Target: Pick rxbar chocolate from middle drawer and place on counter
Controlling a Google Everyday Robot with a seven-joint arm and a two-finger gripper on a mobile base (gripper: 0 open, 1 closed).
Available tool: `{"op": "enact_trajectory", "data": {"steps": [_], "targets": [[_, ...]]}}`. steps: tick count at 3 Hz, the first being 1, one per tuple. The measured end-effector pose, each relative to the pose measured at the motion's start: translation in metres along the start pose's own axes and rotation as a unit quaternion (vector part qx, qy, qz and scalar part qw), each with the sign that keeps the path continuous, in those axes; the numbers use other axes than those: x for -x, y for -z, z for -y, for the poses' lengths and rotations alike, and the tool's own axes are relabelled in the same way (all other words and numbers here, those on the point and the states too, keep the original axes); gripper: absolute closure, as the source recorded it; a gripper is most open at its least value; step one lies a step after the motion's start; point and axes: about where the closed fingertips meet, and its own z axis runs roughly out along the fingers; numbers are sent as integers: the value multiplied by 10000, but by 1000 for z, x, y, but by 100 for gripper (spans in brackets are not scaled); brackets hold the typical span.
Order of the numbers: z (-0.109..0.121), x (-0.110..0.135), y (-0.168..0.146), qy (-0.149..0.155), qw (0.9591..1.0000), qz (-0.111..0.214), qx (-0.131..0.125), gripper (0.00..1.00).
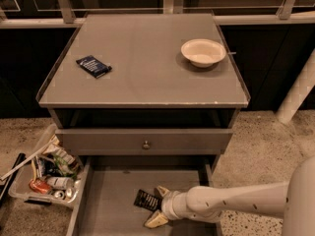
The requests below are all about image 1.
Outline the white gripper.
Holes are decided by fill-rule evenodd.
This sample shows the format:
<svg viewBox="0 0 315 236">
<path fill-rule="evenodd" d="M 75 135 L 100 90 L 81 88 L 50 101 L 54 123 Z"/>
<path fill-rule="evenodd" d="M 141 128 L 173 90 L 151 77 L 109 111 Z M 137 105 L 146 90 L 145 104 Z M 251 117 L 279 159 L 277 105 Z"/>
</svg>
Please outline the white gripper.
<svg viewBox="0 0 315 236">
<path fill-rule="evenodd" d="M 156 191 L 162 198 L 161 210 L 156 210 L 146 220 L 145 226 L 149 229 L 166 225 L 168 220 L 189 218 L 192 210 L 187 206 L 186 193 L 169 191 L 163 186 L 157 186 Z"/>
</svg>

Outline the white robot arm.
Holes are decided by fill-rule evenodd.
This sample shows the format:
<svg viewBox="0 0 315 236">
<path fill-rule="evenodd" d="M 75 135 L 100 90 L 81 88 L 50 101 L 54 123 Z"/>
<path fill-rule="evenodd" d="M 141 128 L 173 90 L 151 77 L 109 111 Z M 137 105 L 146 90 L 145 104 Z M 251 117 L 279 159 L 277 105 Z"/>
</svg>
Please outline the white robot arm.
<svg viewBox="0 0 315 236">
<path fill-rule="evenodd" d="M 183 218 L 213 223 L 222 211 L 234 210 L 281 218 L 282 236 L 315 236 L 315 157 L 298 165 L 287 182 L 227 189 L 196 186 L 186 192 L 157 189 L 161 208 L 145 222 L 148 228 Z"/>
</svg>

